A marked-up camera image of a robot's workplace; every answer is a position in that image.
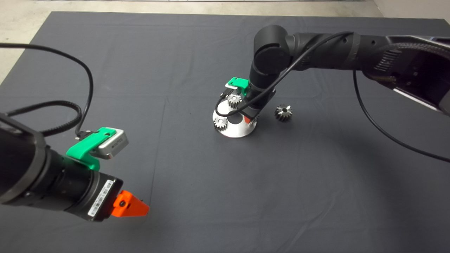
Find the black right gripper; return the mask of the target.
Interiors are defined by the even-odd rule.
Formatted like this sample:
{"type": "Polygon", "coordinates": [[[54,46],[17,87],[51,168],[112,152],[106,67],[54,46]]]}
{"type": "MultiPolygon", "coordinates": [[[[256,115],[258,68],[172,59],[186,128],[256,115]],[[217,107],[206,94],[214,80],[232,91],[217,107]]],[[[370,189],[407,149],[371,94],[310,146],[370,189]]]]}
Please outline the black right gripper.
{"type": "MultiPolygon", "coordinates": [[[[249,86],[246,92],[246,96],[243,98],[241,102],[241,107],[243,107],[244,104],[249,103],[250,100],[256,98],[263,91],[264,89],[257,88],[255,86],[249,86]]],[[[270,92],[267,92],[264,96],[262,96],[262,98],[258,99],[256,102],[253,102],[248,107],[241,109],[241,114],[244,115],[244,121],[246,124],[251,124],[253,122],[253,119],[259,115],[260,111],[268,104],[268,102],[273,98],[275,93],[276,90],[272,89],[270,92]]]]}

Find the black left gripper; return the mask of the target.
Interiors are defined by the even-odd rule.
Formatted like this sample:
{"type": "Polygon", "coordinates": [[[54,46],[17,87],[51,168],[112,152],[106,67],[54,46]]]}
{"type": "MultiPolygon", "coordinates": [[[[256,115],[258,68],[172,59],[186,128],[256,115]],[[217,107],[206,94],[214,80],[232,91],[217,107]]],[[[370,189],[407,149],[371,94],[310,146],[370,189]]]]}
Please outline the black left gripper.
{"type": "Polygon", "coordinates": [[[122,190],[122,179],[85,167],[47,148],[44,208],[64,211],[87,221],[146,216],[150,207],[122,190]]]}

